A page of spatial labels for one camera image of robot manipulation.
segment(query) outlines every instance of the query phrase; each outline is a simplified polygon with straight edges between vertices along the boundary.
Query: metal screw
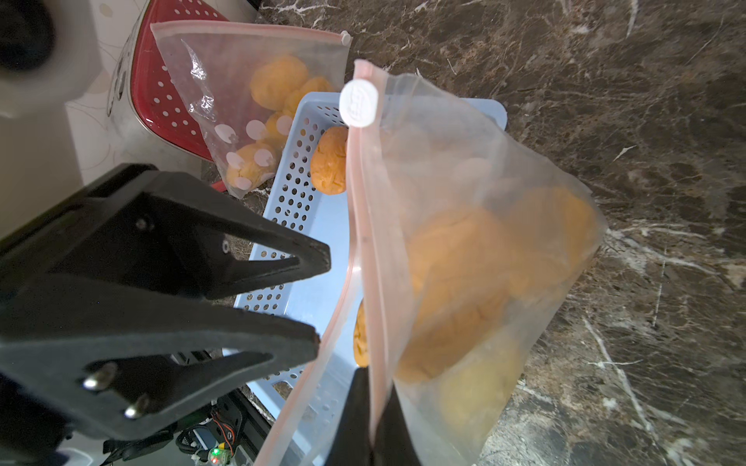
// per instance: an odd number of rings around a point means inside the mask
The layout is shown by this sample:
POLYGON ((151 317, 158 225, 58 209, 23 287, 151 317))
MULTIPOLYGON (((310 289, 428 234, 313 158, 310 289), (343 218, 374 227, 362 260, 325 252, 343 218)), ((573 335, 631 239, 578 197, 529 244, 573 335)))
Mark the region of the metal screw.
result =
POLYGON ((137 401, 132 403, 127 409, 125 409, 125 417, 128 419, 137 419, 145 414, 148 405, 150 404, 150 397, 147 393, 141 394, 137 401))
POLYGON ((90 391, 106 390, 116 378, 118 370, 115 362, 107 362, 83 381, 83 388, 90 391))

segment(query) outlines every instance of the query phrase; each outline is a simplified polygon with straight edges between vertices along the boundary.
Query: red container lid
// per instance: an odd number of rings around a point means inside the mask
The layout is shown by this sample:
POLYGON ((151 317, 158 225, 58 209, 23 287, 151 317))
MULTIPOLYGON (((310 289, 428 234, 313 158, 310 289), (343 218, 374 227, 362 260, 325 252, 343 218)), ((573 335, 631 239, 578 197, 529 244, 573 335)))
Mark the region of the red container lid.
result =
POLYGON ((171 82, 150 24, 180 19, 227 19, 202 0, 151 0, 147 8, 137 34, 132 61, 131 94, 134 109, 153 133, 212 162, 199 125, 188 114, 171 82))

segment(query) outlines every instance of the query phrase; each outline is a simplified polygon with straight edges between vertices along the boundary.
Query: transparent plastic bag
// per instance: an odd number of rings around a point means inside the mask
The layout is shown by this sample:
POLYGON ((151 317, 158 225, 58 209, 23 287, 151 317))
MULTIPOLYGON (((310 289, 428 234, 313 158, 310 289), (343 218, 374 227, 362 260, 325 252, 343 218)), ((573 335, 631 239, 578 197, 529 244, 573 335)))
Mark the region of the transparent plastic bag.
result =
POLYGON ((471 465, 606 222, 578 179, 415 75, 357 60, 340 110, 371 438, 395 381, 422 464, 471 465))
POLYGON ((341 89, 346 32, 222 21, 151 25, 158 50, 229 193, 273 178, 298 102, 341 89))

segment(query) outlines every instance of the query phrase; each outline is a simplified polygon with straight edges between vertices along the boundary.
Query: perforated basket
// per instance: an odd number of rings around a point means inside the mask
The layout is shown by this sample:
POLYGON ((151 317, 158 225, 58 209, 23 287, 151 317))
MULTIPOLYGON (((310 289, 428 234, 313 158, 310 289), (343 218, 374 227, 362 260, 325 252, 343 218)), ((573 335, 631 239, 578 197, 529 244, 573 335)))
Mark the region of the perforated basket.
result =
MULTIPOLYGON (((464 100, 505 128, 507 113, 501 104, 485 99, 464 100)), ((349 254, 348 206, 346 193, 328 196, 316 191, 311 184, 309 167, 321 135, 330 127, 344 126, 338 103, 339 93, 311 92, 298 105, 264 210, 264 217, 329 245, 331 270, 308 280, 238 295, 235 302, 238 308, 285 315, 313 325, 319 335, 329 323, 345 284, 349 254)), ((249 258, 276 260, 284 257, 282 251, 255 245, 249 258)), ((356 317, 356 312, 350 313, 319 383, 317 396, 311 400, 293 437, 304 453, 308 453, 311 445, 329 444, 336 431, 357 367, 352 352, 356 317)), ((277 417, 285 404, 284 397, 295 386, 303 369, 304 366, 287 368, 264 380, 250 382, 248 387, 277 417)), ((319 455, 325 457, 326 451, 320 451, 319 455)))

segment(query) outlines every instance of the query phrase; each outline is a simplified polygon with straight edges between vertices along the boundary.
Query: dark brown marble surface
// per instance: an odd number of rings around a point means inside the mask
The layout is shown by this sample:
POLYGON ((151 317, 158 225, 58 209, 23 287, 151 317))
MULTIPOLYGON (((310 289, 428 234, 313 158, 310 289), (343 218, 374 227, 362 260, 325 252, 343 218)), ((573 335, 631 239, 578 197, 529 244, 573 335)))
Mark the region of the dark brown marble surface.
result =
POLYGON ((502 102, 508 132, 586 183, 609 221, 480 465, 744 464, 746 1, 265 0, 261 13, 349 31, 351 61, 502 102))

